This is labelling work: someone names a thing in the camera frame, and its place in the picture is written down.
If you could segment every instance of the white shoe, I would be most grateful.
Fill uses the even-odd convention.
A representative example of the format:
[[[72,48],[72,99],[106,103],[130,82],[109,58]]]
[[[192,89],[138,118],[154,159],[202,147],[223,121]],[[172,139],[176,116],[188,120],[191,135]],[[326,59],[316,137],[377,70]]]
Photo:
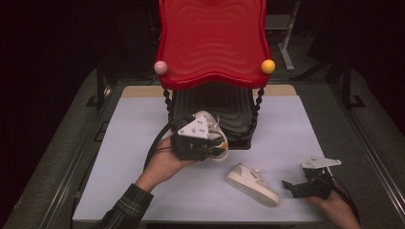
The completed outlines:
[[[209,132],[209,139],[210,140],[221,140],[223,143],[216,146],[217,148],[221,148],[224,150],[223,153],[221,153],[218,156],[210,156],[210,158],[216,162],[220,162],[224,160],[228,156],[228,142],[226,139],[226,136],[224,132],[221,130],[220,125],[218,124],[217,120],[208,112],[206,111],[200,111],[194,114],[196,118],[200,117],[203,115],[205,117],[206,122],[208,124],[208,132]]]
[[[226,181],[267,207],[280,204],[280,197],[266,185],[257,169],[251,170],[239,163],[227,174]]]

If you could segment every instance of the white tabletop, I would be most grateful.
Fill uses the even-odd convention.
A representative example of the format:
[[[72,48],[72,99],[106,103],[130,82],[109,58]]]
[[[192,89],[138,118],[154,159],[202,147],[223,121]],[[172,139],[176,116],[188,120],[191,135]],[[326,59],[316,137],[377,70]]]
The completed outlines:
[[[142,172],[146,154],[167,123],[161,97],[122,97],[108,126],[95,166],[73,220],[98,220]],[[210,159],[179,171],[159,185],[143,220],[173,222],[297,223],[325,220],[318,209],[295,199],[281,180],[305,182],[301,163],[323,156],[299,96],[265,96],[250,150],[230,151],[222,163]],[[261,168],[281,197],[268,208],[225,181],[242,162]]]

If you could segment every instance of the plaid sleeve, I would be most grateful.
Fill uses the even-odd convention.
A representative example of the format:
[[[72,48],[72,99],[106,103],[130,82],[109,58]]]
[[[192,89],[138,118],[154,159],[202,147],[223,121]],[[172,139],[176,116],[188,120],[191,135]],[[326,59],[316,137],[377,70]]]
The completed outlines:
[[[137,228],[151,203],[153,195],[131,184],[113,209],[93,228]]]

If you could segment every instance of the shoe sole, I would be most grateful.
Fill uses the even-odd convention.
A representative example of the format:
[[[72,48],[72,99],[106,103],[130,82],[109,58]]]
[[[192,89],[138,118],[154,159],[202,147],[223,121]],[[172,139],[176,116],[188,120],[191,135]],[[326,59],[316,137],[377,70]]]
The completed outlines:
[[[280,204],[280,198],[276,193],[271,192],[235,172],[229,172],[226,176],[226,181],[267,207],[277,207]]]

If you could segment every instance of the black cable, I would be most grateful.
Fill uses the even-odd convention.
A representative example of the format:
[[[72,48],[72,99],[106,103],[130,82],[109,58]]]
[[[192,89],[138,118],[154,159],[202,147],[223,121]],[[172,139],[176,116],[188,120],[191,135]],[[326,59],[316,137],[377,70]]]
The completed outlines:
[[[319,177],[314,177],[314,178],[317,179],[317,180],[320,180],[320,181],[322,181],[322,182],[324,182],[324,183],[326,183],[334,192],[336,192],[336,194],[339,195],[339,196],[343,199],[343,201],[345,201],[345,202],[349,205],[349,207],[352,209],[352,212],[354,213],[354,216],[356,217],[358,223],[361,224],[361,222],[360,222],[360,215],[359,215],[359,213],[358,213],[357,207],[355,206],[354,201],[352,200],[352,198],[351,198],[349,192],[347,191],[345,185],[343,185],[342,181],[340,181],[340,180],[337,179],[336,177],[332,177],[333,179],[336,179],[336,180],[339,182],[339,184],[343,187],[343,189],[345,189],[345,192],[346,192],[347,194],[345,194],[344,192],[342,192],[342,191],[341,191],[339,188],[337,188],[336,186],[330,185],[328,182],[326,182],[326,181],[323,180],[322,178],[319,178]]]
[[[171,145],[171,146],[168,146],[168,147],[158,148],[158,149],[156,149],[155,154],[158,154],[158,153],[160,153],[160,151],[163,151],[163,150],[168,150],[168,149],[173,150],[177,146],[179,146],[179,145]]]
[[[151,148],[149,149],[149,152],[148,152],[148,154],[146,156],[146,159],[145,159],[145,163],[143,165],[143,170],[145,170],[146,167],[148,166],[149,161],[151,160],[153,154],[155,153],[156,148],[157,148],[159,142],[161,141],[161,139],[163,138],[163,136],[172,128],[173,124],[175,124],[175,123],[177,123],[179,121],[184,121],[184,120],[187,121],[187,122],[190,122],[192,120],[192,118],[191,117],[182,117],[182,118],[179,118],[179,119],[175,119],[173,121],[168,122],[163,127],[163,129],[161,129],[161,131],[159,132],[159,134],[156,136],[155,140],[153,141],[153,143],[151,145]]]

